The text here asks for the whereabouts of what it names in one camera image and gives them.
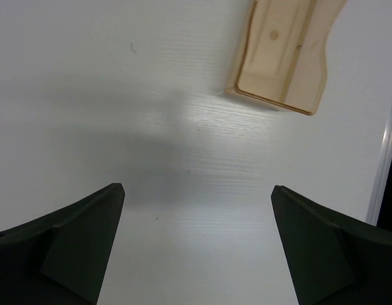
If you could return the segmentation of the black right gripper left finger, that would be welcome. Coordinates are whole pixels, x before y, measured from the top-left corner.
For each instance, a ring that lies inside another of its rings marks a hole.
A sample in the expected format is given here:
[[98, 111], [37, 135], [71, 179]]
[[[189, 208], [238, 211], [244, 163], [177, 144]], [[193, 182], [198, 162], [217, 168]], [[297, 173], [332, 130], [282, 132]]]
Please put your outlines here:
[[0, 232], [0, 304], [96, 304], [125, 191], [118, 183]]

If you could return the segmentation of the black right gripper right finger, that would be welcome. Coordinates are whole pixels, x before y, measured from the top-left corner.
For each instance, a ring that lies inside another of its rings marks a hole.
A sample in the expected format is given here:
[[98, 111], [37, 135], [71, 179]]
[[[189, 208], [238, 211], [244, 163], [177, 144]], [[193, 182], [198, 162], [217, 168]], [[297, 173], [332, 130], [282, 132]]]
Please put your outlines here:
[[285, 187], [271, 194], [299, 304], [392, 304], [392, 232]]

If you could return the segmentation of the transparent orange plastic box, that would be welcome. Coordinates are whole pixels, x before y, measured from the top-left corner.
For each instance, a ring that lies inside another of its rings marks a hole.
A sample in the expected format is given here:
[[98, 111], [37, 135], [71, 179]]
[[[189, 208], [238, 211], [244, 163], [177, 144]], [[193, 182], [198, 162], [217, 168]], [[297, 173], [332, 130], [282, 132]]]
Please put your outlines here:
[[326, 44], [345, 1], [251, 1], [224, 93], [313, 115], [327, 82]]

